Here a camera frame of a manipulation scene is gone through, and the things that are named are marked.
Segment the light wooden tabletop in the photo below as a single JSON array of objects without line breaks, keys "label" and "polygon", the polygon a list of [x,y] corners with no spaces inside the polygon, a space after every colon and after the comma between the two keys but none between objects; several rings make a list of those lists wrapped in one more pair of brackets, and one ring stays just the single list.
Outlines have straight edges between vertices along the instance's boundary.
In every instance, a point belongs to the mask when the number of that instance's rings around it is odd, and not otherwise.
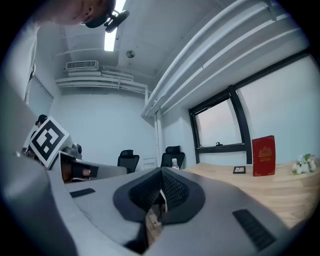
[{"label": "light wooden tabletop", "polygon": [[320,161],[316,161],[315,172],[300,175],[292,175],[293,164],[276,164],[275,175],[258,177],[253,176],[252,166],[246,166],[246,174],[233,174],[234,166],[208,163],[184,170],[237,186],[292,228],[312,214],[320,195]]}]

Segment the red book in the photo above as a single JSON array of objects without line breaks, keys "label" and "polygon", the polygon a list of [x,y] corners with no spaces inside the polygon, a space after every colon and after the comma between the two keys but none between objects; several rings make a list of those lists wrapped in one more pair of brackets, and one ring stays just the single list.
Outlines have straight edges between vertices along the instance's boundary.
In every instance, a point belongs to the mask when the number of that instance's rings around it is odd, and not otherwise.
[{"label": "red book", "polygon": [[253,176],[274,175],[276,171],[276,144],[274,136],[252,140]]}]

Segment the bottle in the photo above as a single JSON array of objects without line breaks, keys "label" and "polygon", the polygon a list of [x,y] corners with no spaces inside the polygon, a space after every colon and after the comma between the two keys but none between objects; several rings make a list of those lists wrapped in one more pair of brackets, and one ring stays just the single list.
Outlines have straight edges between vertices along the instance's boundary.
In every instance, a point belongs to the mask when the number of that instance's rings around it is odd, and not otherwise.
[{"label": "bottle", "polygon": [[179,166],[178,166],[178,163],[177,163],[177,159],[176,159],[176,158],[173,158],[173,159],[172,159],[172,168],[179,169]]}]

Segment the fluorescent light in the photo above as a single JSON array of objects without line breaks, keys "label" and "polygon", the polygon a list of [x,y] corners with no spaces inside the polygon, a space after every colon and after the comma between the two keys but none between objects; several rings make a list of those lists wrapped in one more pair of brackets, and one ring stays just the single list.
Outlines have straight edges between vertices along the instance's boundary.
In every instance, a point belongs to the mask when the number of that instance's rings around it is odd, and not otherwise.
[{"label": "fluorescent light", "polygon": [[115,40],[117,35],[117,28],[112,33],[105,33],[104,35],[104,50],[113,52],[115,49]]},{"label": "fluorescent light", "polygon": [[[115,10],[119,13],[124,9],[126,0],[117,0],[115,3]],[[104,50],[107,52],[113,52],[115,49],[115,41],[117,35],[117,28],[112,33],[105,33],[104,35]]]},{"label": "fluorescent light", "polygon": [[126,0],[116,0],[115,10],[119,13],[123,11]]}]

